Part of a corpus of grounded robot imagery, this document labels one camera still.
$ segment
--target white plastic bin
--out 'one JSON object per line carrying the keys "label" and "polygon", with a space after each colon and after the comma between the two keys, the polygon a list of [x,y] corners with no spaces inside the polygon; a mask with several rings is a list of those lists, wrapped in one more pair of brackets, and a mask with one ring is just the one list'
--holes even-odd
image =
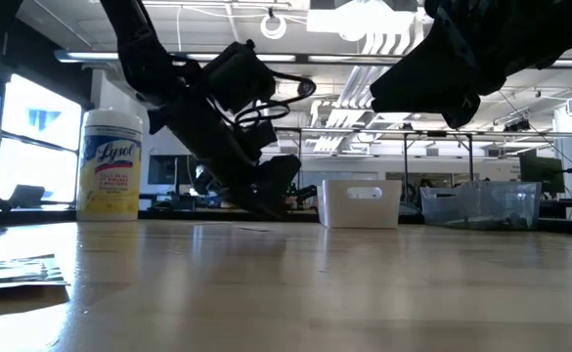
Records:
{"label": "white plastic bin", "polygon": [[318,211],[328,228],[396,229],[401,181],[323,181]]}

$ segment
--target paper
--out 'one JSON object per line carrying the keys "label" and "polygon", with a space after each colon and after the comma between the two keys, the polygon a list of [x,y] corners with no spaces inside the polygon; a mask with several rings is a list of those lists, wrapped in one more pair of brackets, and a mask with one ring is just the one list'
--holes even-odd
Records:
{"label": "paper", "polygon": [[0,288],[67,285],[54,254],[0,261]]}

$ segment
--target lysol logo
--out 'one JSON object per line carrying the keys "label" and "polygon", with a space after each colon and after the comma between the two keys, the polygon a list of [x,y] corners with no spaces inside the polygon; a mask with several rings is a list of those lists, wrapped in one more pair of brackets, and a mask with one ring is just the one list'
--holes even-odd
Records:
{"label": "lysol logo", "polygon": [[95,173],[111,168],[133,167],[136,144],[130,141],[105,143],[97,148],[97,164]]}

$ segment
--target table surface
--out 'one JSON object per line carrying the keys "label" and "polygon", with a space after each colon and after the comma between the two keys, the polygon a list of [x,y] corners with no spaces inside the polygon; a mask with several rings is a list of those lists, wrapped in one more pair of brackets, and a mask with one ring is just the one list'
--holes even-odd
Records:
{"label": "table surface", "polygon": [[572,237],[139,221],[0,233],[0,351],[572,351]]}

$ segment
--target yellow label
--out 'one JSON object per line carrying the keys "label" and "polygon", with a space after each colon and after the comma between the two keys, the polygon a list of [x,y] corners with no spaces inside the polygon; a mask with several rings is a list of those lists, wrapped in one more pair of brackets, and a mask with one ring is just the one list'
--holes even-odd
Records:
{"label": "yellow label", "polygon": [[92,214],[138,211],[141,132],[116,126],[86,126],[77,210]]}

